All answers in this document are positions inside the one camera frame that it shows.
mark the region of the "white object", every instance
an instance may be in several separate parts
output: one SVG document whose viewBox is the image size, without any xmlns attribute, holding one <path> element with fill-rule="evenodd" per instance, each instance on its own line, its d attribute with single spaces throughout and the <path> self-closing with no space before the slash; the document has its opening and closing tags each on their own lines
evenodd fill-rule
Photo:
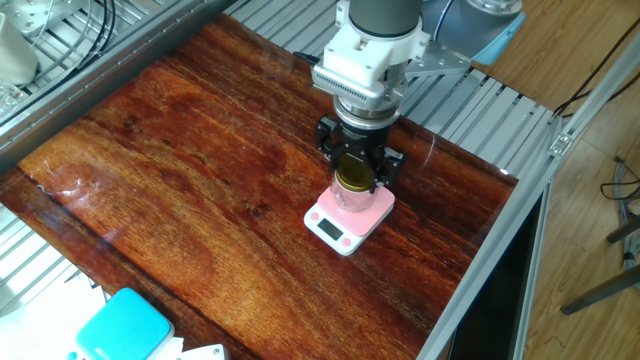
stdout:
<svg viewBox="0 0 640 360">
<path fill-rule="evenodd" d="M 422 19 L 409 34 L 378 38 L 356 29 L 349 19 L 349 2 L 340 1 L 336 13 L 338 33 L 324 48 L 323 66 L 364 87 L 371 87 L 392 65 L 421 60 L 431 38 L 422 31 Z"/>
<path fill-rule="evenodd" d="M 13 85 L 31 82 L 38 58 L 22 34 L 0 13 L 0 79 Z"/>
<path fill-rule="evenodd" d="M 0 359 L 78 359 L 78 330 L 104 306 L 102 288 L 91 289 L 84 275 L 47 287 L 33 301 L 0 318 Z"/>
<path fill-rule="evenodd" d="M 351 255 L 393 209 L 395 196 L 385 187 L 377 190 L 373 205 L 352 213 L 338 205 L 331 189 L 325 190 L 304 216 L 304 224 L 340 255 Z"/>
<path fill-rule="evenodd" d="M 231 360 L 227 350 L 220 344 L 203 346 L 183 352 L 180 360 Z"/>
</svg>

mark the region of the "pink digital scale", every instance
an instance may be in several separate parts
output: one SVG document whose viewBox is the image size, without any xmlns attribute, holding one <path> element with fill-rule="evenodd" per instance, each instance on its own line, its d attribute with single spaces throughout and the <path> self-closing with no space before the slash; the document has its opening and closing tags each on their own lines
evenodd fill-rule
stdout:
<svg viewBox="0 0 640 360">
<path fill-rule="evenodd" d="M 346 211 L 327 188 L 304 216 L 304 224 L 341 255 L 351 255 L 393 209 L 395 196 L 379 187 L 373 204 L 361 212 Z"/>
</svg>

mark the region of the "glossy wood surface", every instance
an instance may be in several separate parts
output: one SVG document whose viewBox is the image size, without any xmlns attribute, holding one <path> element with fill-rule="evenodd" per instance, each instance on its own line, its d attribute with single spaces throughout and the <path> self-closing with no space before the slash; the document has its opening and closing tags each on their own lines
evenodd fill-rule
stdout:
<svg viewBox="0 0 640 360">
<path fill-rule="evenodd" d="M 187 346 L 234 359 L 413 359 L 516 180 L 400 119 L 393 212 L 349 257 L 304 226 L 331 98 L 224 16 L 24 159 L 0 201 Z"/>
</svg>

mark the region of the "cable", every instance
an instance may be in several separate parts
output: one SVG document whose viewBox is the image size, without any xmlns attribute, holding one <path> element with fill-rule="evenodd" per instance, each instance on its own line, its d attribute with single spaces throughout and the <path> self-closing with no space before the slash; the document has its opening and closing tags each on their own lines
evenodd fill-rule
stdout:
<svg viewBox="0 0 640 360">
<path fill-rule="evenodd" d="M 106 39 L 104 40 L 104 43 L 102 44 L 102 46 L 100 47 L 100 50 L 98 50 L 98 53 L 102 54 L 104 52 L 104 50 L 107 48 L 107 44 L 109 44 L 109 41 L 111 40 L 111 36 L 113 35 L 113 28 L 116 26 L 116 2 L 115 0 L 111 0 L 111 25 L 109 26 L 109 34 L 107 34 Z"/>
<path fill-rule="evenodd" d="M 624 161 L 619 161 L 616 166 L 615 175 L 613 176 L 613 182 L 621 184 L 627 169 L 629 169 L 631 173 L 640 180 L 638 172 L 633 167 Z M 622 190 L 619 186 L 614 186 L 613 191 L 617 198 L 622 198 Z M 628 206 L 624 200 L 618 200 L 618 208 L 620 211 L 620 225 L 623 226 L 629 221 L 629 217 L 632 214 L 630 214 Z M 629 271 L 638 266 L 638 263 L 636 262 L 638 253 L 640 253 L 640 232 L 635 232 L 625 237 L 622 242 L 622 256 L 624 259 L 622 266 L 625 271 Z M 636 284 L 635 287 L 640 290 L 640 283 Z"/>
<path fill-rule="evenodd" d="M 604 57 L 604 59 L 602 59 L 602 61 L 600 62 L 600 64 L 598 64 L 598 66 L 596 67 L 595 70 L 593 70 L 593 72 L 591 73 L 591 75 L 589 75 L 589 77 L 587 78 L 587 80 L 585 80 L 582 85 L 580 85 L 580 88 L 571 96 L 571 98 L 569 98 L 569 100 L 567 100 L 565 103 L 563 103 L 562 105 L 560 105 L 558 108 L 556 108 L 556 110 L 553 112 L 553 116 L 556 117 L 558 115 L 561 115 L 569 106 L 569 104 L 571 104 L 572 102 L 576 101 L 577 97 L 580 96 L 580 93 L 582 92 L 582 90 L 584 90 L 585 87 L 587 87 L 587 85 L 589 85 L 589 82 L 591 80 L 593 80 L 593 78 L 596 76 L 596 74 L 602 69 L 602 67 L 604 66 L 604 64 L 607 63 L 607 61 L 609 61 L 609 58 L 611 58 L 611 56 L 613 55 L 613 53 L 615 53 L 615 51 L 620 47 L 620 45 L 627 39 L 627 37 L 629 36 L 629 34 L 631 34 L 633 32 L 633 30 L 635 30 L 635 28 L 638 26 L 638 24 L 640 24 L 640 18 L 638 18 L 632 25 L 631 27 L 629 27 L 627 29 L 627 31 L 625 31 L 625 33 L 622 35 L 622 37 L 620 37 L 620 39 L 618 39 L 618 41 L 616 42 L 616 44 L 613 46 L 613 48 L 611 48 L 611 50 L 609 50 L 609 53 L 607 54 L 607 56 Z"/>
<path fill-rule="evenodd" d="M 100 39 L 102 39 L 102 36 L 104 35 L 104 30 L 107 28 L 107 20 L 108 20 L 108 13 L 109 13 L 109 7 L 107 6 L 107 1 L 103 0 L 103 3 L 104 3 L 104 13 L 102 16 L 102 25 L 100 26 L 100 31 L 98 32 L 98 36 L 96 37 L 96 40 L 91 45 L 91 48 L 89 49 L 89 51 L 87 51 L 87 54 L 80 61 L 80 64 L 78 65 L 77 69 L 81 69 L 85 67 L 89 62 L 93 61 L 97 55 L 95 50 L 98 47 L 98 43 L 100 43 Z M 91 14 L 88 14 L 87 21 L 91 21 Z"/>
<path fill-rule="evenodd" d="M 609 101 L 617 98 L 618 96 L 620 96 L 620 94 L 622 94 L 623 92 L 625 92 L 625 90 L 630 88 L 631 85 L 633 85 L 636 81 L 638 81 L 638 79 L 640 79 L 640 72 L 638 72 L 631 80 L 629 80 L 629 82 L 627 82 L 623 87 L 621 87 L 620 90 L 616 91 L 613 95 L 611 95 L 611 97 L 609 98 L 609 100 L 607 100 L 607 102 L 609 102 Z M 583 97 L 589 96 L 589 94 L 591 94 L 591 91 L 592 90 L 589 90 L 586 93 L 578 96 L 576 98 L 576 100 L 579 100 L 579 99 L 582 99 Z M 575 113 L 562 115 L 562 117 L 563 118 L 568 118 L 568 117 L 572 117 L 573 115 L 575 115 Z"/>
<path fill-rule="evenodd" d="M 440 35 L 440 27 L 442 26 L 442 23 L 444 22 L 444 17 L 447 16 L 447 13 L 449 12 L 449 8 L 451 7 L 452 3 L 453 3 L 453 0 L 449 0 L 447 2 L 447 5 L 444 6 L 444 9 L 442 9 L 442 14 L 440 14 L 440 19 L 438 19 L 438 24 L 436 25 L 436 29 L 433 32 L 434 42 L 438 41 L 438 35 Z"/>
</svg>

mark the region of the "silver bar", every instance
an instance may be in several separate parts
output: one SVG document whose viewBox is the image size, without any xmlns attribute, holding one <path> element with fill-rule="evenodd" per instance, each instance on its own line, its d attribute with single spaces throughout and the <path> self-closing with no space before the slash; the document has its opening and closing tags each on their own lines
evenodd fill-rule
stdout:
<svg viewBox="0 0 640 360">
<path fill-rule="evenodd" d="M 504 169 L 507 167 L 511 159 L 513 159 L 513 157 L 518 152 L 520 147 L 522 147 L 522 144 L 524 144 L 525 140 L 529 137 L 529 135 L 531 134 L 531 131 L 533 131 L 533 128 L 538 124 L 542 116 L 547 111 L 548 110 L 546 108 L 539 106 L 538 108 L 536 108 L 533 115 L 525 119 L 525 122 L 516 132 L 515 137 L 511 140 L 509 145 L 507 145 L 507 148 L 505 149 L 505 151 L 503 151 L 498 156 L 498 159 L 496 160 L 496 162 L 494 162 L 494 164 L 497 167 L 501 169 Z"/>
<path fill-rule="evenodd" d="M 304 9 L 300 15 L 296 16 L 291 22 L 289 22 L 281 30 L 277 31 L 268 39 L 278 46 L 284 46 L 293 37 L 300 34 L 305 26 L 315 21 L 321 14 L 323 14 L 333 4 L 333 1 L 329 0 L 317 0 L 313 2 L 308 8 Z"/>
<path fill-rule="evenodd" d="M 549 134 L 549 120 L 551 120 L 551 115 L 553 113 L 550 110 L 547 110 L 538 121 L 538 124 L 531 131 L 527 139 L 522 143 L 518 152 L 514 155 L 511 161 L 507 164 L 506 169 L 511 174 L 519 173 L 524 164 L 527 162 L 529 158 L 531 158 L 532 154 L 534 154 L 534 150 L 536 147 L 540 145 L 542 140 L 545 138 L 545 135 Z"/>
<path fill-rule="evenodd" d="M 431 89 L 440 81 L 440 78 L 440 76 L 418 78 L 407 90 L 407 95 L 405 95 L 406 100 L 404 100 L 400 106 L 400 113 L 420 125 L 422 123 L 420 119 L 414 119 L 408 114 L 411 114 L 413 110 L 420 105 Z"/>
<path fill-rule="evenodd" d="M 25 241 L 27 241 L 27 239 L 31 238 L 32 235 L 34 235 L 34 232 L 33 230 L 30 230 L 27 233 L 27 235 L 23 236 L 22 238 L 20 238 L 20 240 L 16 241 L 13 245 L 11 245 L 11 247 L 7 249 L 7 251 L 0 254 L 0 261 L 4 260 L 4 258 L 11 255 L 12 252 L 14 252 L 20 245 L 22 245 Z"/>
<path fill-rule="evenodd" d="M 496 127 L 509 114 L 509 110 L 514 107 L 514 101 L 517 97 L 517 92 L 505 88 L 484 115 L 474 121 L 473 126 L 467 129 L 462 136 L 460 146 L 471 153 L 478 154 L 484 140 L 495 131 Z"/>
<path fill-rule="evenodd" d="M 427 129 L 436 134 L 443 135 L 471 100 L 473 94 L 480 88 L 480 84 L 485 77 L 486 76 L 478 70 L 472 70 L 467 74 L 462 82 L 454 87 L 453 93 L 429 120 Z"/>
<path fill-rule="evenodd" d="M 14 276 L 16 276 L 16 274 L 19 273 L 22 269 L 24 269 L 27 265 L 31 264 L 31 262 L 35 260 L 35 258 L 37 258 L 38 255 L 42 254 L 42 252 L 45 251 L 49 246 L 51 246 L 49 245 L 49 243 L 45 243 L 44 245 L 42 245 L 35 253 L 29 256 L 28 259 L 23 261 L 20 265 L 18 265 L 17 268 L 15 268 L 15 270 L 13 270 L 9 275 L 7 275 L 7 277 L 5 277 L 4 279 L 0 279 L 0 287 L 6 285 L 7 282 L 9 282 L 9 280 L 11 280 Z"/>
<path fill-rule="evenodd" d="M 611 66 L 611 69 L 607 71 L 607 74 L 591 91 L 591 95 L 576 111 L 560 136 L 569 136 L 572 140 L 575 140 L 577 138 L 576 134 L 584 130 L 593 117 L 609 101 L 611 95 L 622 86 L 624 81 L 638 67 L 640 67 L 640 33 L 635 35 L 618 60 Z"/>
<path fill-rule="evenodd" d="M 67 260 L 67 261 L 63 261 L 63 262 L 61 263 L 61 266 L 65 267 L 65 268 L 64 268 L 64 269 L 62 269 L 62 271 L 60 271 L 60 273 L 59 273 L 59 274 L 57 274 L 56 276 L 54 276 L 54 277 L 53 277 L 53 279 L 51 279 L 51 281 L 49 281 L 49 282 L 45 283 L 45 285 L 44 285 L 44 286 L 42 286 L 42 284 L 43 284 L 43 282 L 44 282 L 44 281 L 46 281 L 46 278 L 42 278 L 42 280 L 40 280 L 40 281 L 38 282 L 38 284 L 37 284 L 37 285 L 38 285 L 38 286 L 42 286 L 42 289 L 39 289 L 39 290 L 38 290 L 38 289 L 37 289 L 37 287 L 38 287 L 38 286 L 34 286 L 33 288 L 31 288 L 31 290 L 32 290 L 33 292 L 35 292 L 35 294 L 33 294 L 33 295 L 31 295 L 31 296 L 30 296 L 30 293 L 29 293 L 29 292 L 27 292 L 27 293 L 25 293 L 25 294 L 22 296 L 21 300 L 24 300 L 24 298 L 29 298 L 29 297 L 30 297 L 30 299 L 28 299 L 28 300 L 24 301 L 24 306 L 29 305 L 29 303 L 30 303 L 31 301 L 33 301 L 36 297 L 38 297 L 38 295 L 40 295 L 40 294 L 41 294 L 43 291 L 45 291 L 49 286 L 51 286 L 54 282 L 56 282 L 56 280 L 58 280 L 58 279 L 60 279 L 60 278 L 64 279 L 66 274 L 68 274 L 69 272 L 73 272 L 73 271 L 75 271 L 75 270 L 77 269 L 77 268 L 76 268 L 76 267 L 75 267 L 75 266 L 74 266 L 70 261 L 68 261 L 68 260 Z"/>
<path fill-rule="evenodd" d="M 256 29 L 256 32 L 267 39 L 271 39 L 280 29 L 287 26 L 291 21 L 294 21 L 311 3 L 313 3 L 313 0 L 292 2 L 282 9 L 282 11 L 278 13 L 278 16 L 264 23 L 261 28 Z"/>
<path fill-rule="evenodd" d="M 510 141 L 517 135 L 519 129 L 523 128 L 524 123 L 533 115 L 535 105 L 535 101 L 529 98 L 520 98 L 518 104 L 505 118 L 500 127 L 487 137 L 486 143 L 478 156 L 495 164 L 500 154 L 506 151 Z"/>
<path fill-rule="evenodd" d="M 258 29 L 267 21 L 277 16 L 277 14 L 288 4 L 288 0 L 271 0 L 267 6 L 260 9 L 260 11 L 254 13 L 244 21 L 244 25 L 249 29 Z"/>
<path fill-rule="evenodd" d="M 538 268 L 540 265 L 540 253 L 542 252 L 542 241 L 547 227 L 547 214 L 549 212 L 549 198 L 551 196 L 551 183 L 548 183 L 542 192 L 542 202 L 538 213 L 538 226 L 533 241 L 531 251 L 531 261 L 527 271 L 527 282 L 524 290 L 524 301 L 520 310 L 520 321 L 518 321 L 518 333 L 516 335 L 513 350 L 514 360 L 521 360 L 524 356 L 527 342 L 527 330 L 529 329 L 529 319 L 531 318 L 531 308 L 533 307 L 533 296 L 535 294 L 536 281 L 538 279 Z"/>
<path fill-rule="evenodd" d="M 407 115 L 423 127 L 428 128 L 428 121 L 432 119 L 435 111 L 443 104 L 444 100 L 453 91 L 455 85 L 464 74 L 444 75 L 429 91 L 424 100 Z"/>
<path fill-rule="evenodd" d="M 443 136 L 454 143 L 461 140 L 467 129 L 473 125 L 474 120 L 484 114 L 488 106 L 495 101 L 502 86 L 501 83 L 488 79 Z"/>
<path fill-rule="evenodd" d="M 338 33 L 338 30 L 340 30 L 340 28 L 334 24 L 329 25 L 316 39 L 307 44 L 307 46 L 302 49 L 302 52 L 322 57 L 324 55 L 324 47 Z"/>
<path fill-rule="evenodd" d="M 224 13 L 233 16 L 239 8 L 248 4 L 250 1 L 251 0 L 234 0 L 233 4 L 229 5 Z"/>
<path fill-rule="evenodd" d="M 260 11 L 268 2 L 268 0 L 251 0 L 251 2 L 234 12 L 233 17 L 240 22 L 244 22 L 256 11 Z"/>
<path fill-rule="evenodd" d="M 64 256 L 60 256 L 58 260 L 56 260 L 51 266 L 49 266 L 43 273 L 41 273 L 35 280 L 33 280 L 27 287 L 25 287 L 22 291 L 20 291 L 16 296 L 14 296 L 7 304 L 5 304 L 2 308 L 0 308 L 0 316 L 4 315 L 4 312 L 9 309 L 13 304 L 20 301 L 20 299 L 34 286 L 36 286 L 45 276 L 49 275 L 53 269 L 56 268 L 61 262 L 65 261 Z"/>
<path fill-rule="evenodd" d="M 284 44 L 284 49 L 289 52 L 303 49 L 305 45 L 309 44 L 318 34 L 322 33 L 327 27 L 327 24 L 333 24 L 333 20 L 336 17 L 336 7 L 337 3 L 333 3 L 332 6 L 324 10 L 313 22 L 305 26 L 300 34 L 287 41 Z"/>
</svg>

